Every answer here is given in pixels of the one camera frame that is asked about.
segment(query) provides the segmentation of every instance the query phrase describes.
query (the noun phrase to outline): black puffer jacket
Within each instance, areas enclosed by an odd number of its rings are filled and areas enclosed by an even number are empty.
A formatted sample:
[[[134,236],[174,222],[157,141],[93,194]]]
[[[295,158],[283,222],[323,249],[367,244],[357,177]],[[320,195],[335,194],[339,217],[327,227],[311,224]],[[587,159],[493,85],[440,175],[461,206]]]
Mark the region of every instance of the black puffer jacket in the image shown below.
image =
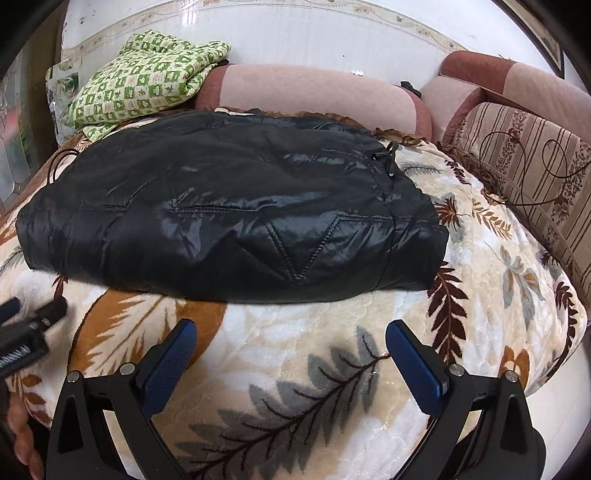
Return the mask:
[[[17,232],[31,268],[252,303],[429,288],[448,236],[367,131],[213,112],[92,145],[23,207]]]

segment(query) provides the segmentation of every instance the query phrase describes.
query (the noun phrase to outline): blue gripper pad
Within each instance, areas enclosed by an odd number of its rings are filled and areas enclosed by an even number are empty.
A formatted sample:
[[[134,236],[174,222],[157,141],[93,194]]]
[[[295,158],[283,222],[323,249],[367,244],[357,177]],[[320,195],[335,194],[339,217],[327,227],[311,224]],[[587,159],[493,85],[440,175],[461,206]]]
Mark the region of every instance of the blue gripper pad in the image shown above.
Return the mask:
[[[181,375],[187,368],[197,347],[197,327],[191,320],[183,319],[158,345],[164,349],[152,371],[143,383],[143,410],[150,418],[164,410]]]
[[[443,386],[421,356],[422,345],[402,320],[386,328],[386,347],[423,413],[438,417],[443,409]]]

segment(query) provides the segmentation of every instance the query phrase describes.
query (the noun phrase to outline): floral striped fabric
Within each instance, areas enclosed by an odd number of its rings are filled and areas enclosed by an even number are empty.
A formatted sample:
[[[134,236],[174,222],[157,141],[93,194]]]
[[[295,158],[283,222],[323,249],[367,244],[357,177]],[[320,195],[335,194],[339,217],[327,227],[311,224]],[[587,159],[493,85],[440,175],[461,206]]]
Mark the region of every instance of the floral striped fabric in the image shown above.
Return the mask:
[[[584,166],[591,146],[552,122],[495,103],[474,107],[452,143],[467,154],[462,163],[480,170],[489,188],[510,202],[548,202],[515,210],[565,267],[589,308],[591,167]]]

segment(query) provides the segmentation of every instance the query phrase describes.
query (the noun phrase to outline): sofa armrest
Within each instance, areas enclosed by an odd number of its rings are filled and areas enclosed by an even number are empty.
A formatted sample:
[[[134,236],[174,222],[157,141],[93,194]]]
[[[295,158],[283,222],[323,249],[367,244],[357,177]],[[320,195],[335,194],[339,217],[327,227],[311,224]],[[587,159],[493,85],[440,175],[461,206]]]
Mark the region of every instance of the sofa armrest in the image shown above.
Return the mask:
[[[474,83],[502,95],[591,142],[591,97],[563,79],[513,60],[456,51],[441,65],[441,75]]]

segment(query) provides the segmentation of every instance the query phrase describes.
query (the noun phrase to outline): human hand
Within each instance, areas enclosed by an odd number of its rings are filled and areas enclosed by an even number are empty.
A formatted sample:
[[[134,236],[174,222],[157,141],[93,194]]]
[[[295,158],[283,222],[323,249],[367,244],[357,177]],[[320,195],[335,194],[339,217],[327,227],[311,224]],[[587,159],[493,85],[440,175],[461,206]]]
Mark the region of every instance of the human hand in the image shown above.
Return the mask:
[[[29,467],[29,473],[33,480],[43,480],[43,462],[41,456],[35,451],[33,431],[28,425],[29,412],[16,393],[10,393],[8,399],[7,423],[16,436],[14,442],[14,455],[23,464]]]

